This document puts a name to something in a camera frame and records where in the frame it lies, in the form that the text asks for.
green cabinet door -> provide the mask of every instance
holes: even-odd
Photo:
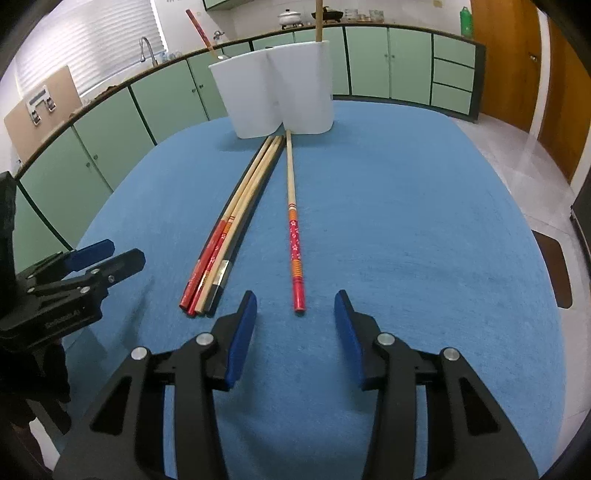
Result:
[[[294,33],[296,43],[314,41],[315,30],[300,30]],[[342,27],[324,28],[324,40],[329,41],[330,59],[333,67],[333,94],[349,94],[349,75],[347,73],[347,55],[345,53],[345,39]]]
[[[429,104],[431,96],[431,34],[389,28],[390,98]]]
[[[158,143],[187,127],[207,122],[186,61],[142,78],[131,89]]]
[[[255,50],[262,50],[263,48],[278,47],[279,45],[287,45],[294,43],[293,32],[280,33],[279,35],[273,35],[272,37],[259,38],[258,40],[252,41],[252,46]]]
[[[14,268],[17,273],[49,255],[66,251],[37,216],[20,189],[17,188],[17,212],[12,233]]]
[[[209,66],[212,63],[216,63],[216,59],[213,58],[212,54],[207,52],[191,57],[188,59],[188,63],[195,79],[201,102],[205,107],[209,119],[214,120],[228,116],[220,92],[217,89],[216,81],[213,78],[211,70],[209,70]]]
[[[251,50],[250,44],[246,42],[236,43],[234,45],[228,45],[227,47],[222,47],[222,52],[224,55],[228,57],[238,57],[243,53],[248,53]]]
[[[21,183],[73,247],[111,194],[71,128],[35,160]]]
[[[128,89],[95,106],[74,127],[113,190],[154,148]]]
[[[346,27],[353,95],[390,97],[388,29]]]

pot lid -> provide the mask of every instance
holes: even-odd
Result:
[[[278,17],[279,18],[285,18],[285,17],[290,17],[292,15],[301,15],[299,12],[294,12],[292,10],[290,10],[289,8],[285,9],[285,11],[282,14],[279,14]]]

green bottle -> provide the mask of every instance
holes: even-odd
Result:
[[[472,22],[472,14],[468,10],[468,7],[462,8],[460,12],[460,29],[462,31],[462,37],[474,38],[474,23]]]

cabinet drawer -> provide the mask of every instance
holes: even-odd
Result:
[[[472,94],[469,92],[433,83],[433,95],[431,97],[431,105],[433,106],[468,115],[471,101]]]
[[[293,32],[280,33],[279,35],[273,35],[272,37],[259,38],[258,40],[252,41],[252,46],[255,50],[263,50],[267,47],[278,47],[279,45],[287,45],[294,43]]]
[[[228,57],[238,57],[243,53],[250,52],[250,50],[251,46],[248,42],[236,43],[235,45],[222,47],[222,52],[224,53],[224,55],[228,55]]]
[[[471,92],[474,85],[474,69],[435,59],[433,60],[433,81]]]
[[[476,58],[476,46],[456,38],[433,35],[433,56],[473,67]]]

faucet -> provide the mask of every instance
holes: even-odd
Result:
[[[140,58],[140,61],[146,61],[146,57],[144,55],[144,40],[148,45],[148,50],[150,51],[150,56],[152,57],[152,67],[156,67],[158,66],[158,62],[156,61],[156,58],[154,58],[154,51],[152,50],[152,45],[150,45],[150,41],[146,37],[142,37],[139,39],[139,47],[142,50],[142,56]]]

